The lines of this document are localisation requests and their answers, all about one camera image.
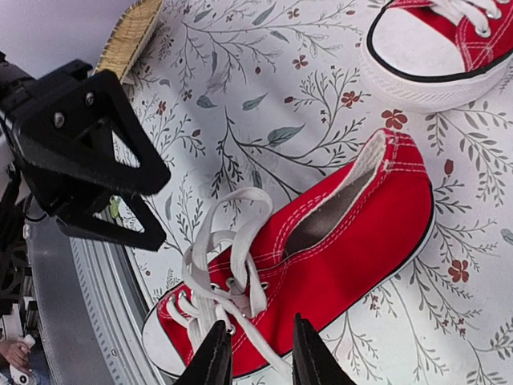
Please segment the woven basket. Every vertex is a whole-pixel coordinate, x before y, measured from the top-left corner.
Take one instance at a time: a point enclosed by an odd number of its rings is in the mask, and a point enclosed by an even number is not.
[[[94,73],[111,70],[122,83],[155,31],[164,0],[138,0],[116,23]]]

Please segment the canvas shoe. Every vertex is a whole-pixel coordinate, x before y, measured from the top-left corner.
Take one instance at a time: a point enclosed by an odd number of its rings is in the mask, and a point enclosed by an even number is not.
[[[445,111],[500,82],[513,53],[511,0],[395,0],[362,47],[362,80],[397,108]]]
[[[236,233],[212,233],[216,209],[239,199],[263,202],[263,215]],[[272,211],[258,188],[232,192],[208,211],[184,255],[184,282],[143,326],[143,346],[157,367],[179,376],[222,319],[232,333],[235,378],[270,364],[290,380],[282,357],[293,348],[295,314],[323,330],[415,257],[434,225],[421,154],[408,135],[388,129],[353,163]],[[232,247],[208,264],[208,251],[223,240]]]

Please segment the white rubber sole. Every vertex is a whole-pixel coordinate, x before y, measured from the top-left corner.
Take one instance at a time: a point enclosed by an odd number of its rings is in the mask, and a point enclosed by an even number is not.
[[[432,113],[477,100],[506,74],[511,59],[503,60],[481,75],[442,83],[420,83],[393,74],[378,63],[362,44],[362,82],[372,95],[391,106],[412,112]]]
[[[399,269],[397,269],[392,274],[384,278],[380,283],[376,285],[376,287],[382,285],[395,275],[399,274],[420,254],[420,252],[424,249],[427,242],[431,238],[431,234],[433,233],[434,225],[436,222],[435,218],[436,215],[433,206],[433,215],[431,218],[431,223],[429,223],[428,229],[424,235],[424,238],[422,239],[422,242],[419,244],[417,249],[411,254],[411,256],[401,265]],[[169,340],[169,337],[164,331],[163,327],[160,325],[156,309],[157,306],[154,306],[150,314],[147,316],[146,322],[143,325],[143,347],[150,361],[152,361],[161,371],[163,371],[172,378],[178,378],[184,373],[186,366],[184,361],[178,354],[178,351],[175,349],[172,342]],[[291,353],[288,353],[284,357],[284,359],[286,359],[290,355]],[[251,374],[242,375],[241,377],[237,378],[244,379],[249,377],[250,375],[255,375],[257,373],[258,372],[253,372]]]

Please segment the shoelace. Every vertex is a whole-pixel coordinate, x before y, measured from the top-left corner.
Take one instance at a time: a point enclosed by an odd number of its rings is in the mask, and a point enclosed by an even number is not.
[[[239,231],[212,232],[214,214],[220,205],[228,201],[250,200],[265,203],[265,211],[260,217],[246,222]],[[234,325],[229,321],[231,314],[246,333],[249,341],[269,364],[285,379],[290,381],[292,367],[269,346],[258,329],[248,320],[255,318],[267,307],[265,288],[258,277],[255,262],[249,249],[261,227],[273,214],[271,197],[259,188],[241,188],[231,192],[218,201],[209,210],[198,231],[196,241],[185,252],[182,265],[184,284],[192,291],[190,300],[181,292],[178,299],[168,303],[168,312],[181,326],[187,328],[192,349],[200,347],[210,328],[217,320],[224,320],[228,332],[235,333]],[[233,278],[227,281],[230,291],[224,291],[212,284],[208,272],[207,254],[216,249],[221,242],[232,242],[230,270]],[[249,296],[244,294],[249,284]],[[184,317],[176,308],[189,317]]]
[[[462,17],[474,25],[475,32],[483,37],[489,38],[491,36],[490,23],[488,19],[498,19],[502,17],[500,9],[497,7],[495,1],[499,4],[507,4],[510,0],[431,0],[435,7],[439,7],[439,12],[444,16],[451,19],[451,21],[458,22]]]

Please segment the floral pattern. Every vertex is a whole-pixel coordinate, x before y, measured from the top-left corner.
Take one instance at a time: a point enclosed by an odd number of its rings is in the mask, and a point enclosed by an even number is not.
[[[384,3],[168,0],[126,89],[172,171],[147,199],[168,239],[158,253],[134,250],[134,269],[152,305],[180,281],[181,256],[215,199],[252,185],[279,209],[353,160],[376,129],[400,129],[426,161],[434,233],[321,337],[361,384],[512,383],[513,71],[451,111],[413,114],[380,102],[360,82],[358,53]],[[115,150],[137,164],[121,143]],[[216,227],[237,229],[254,209],[226,204]],[[119,200],[111,214],[139,228]],[[237,382],[280,380],[266,369]]]

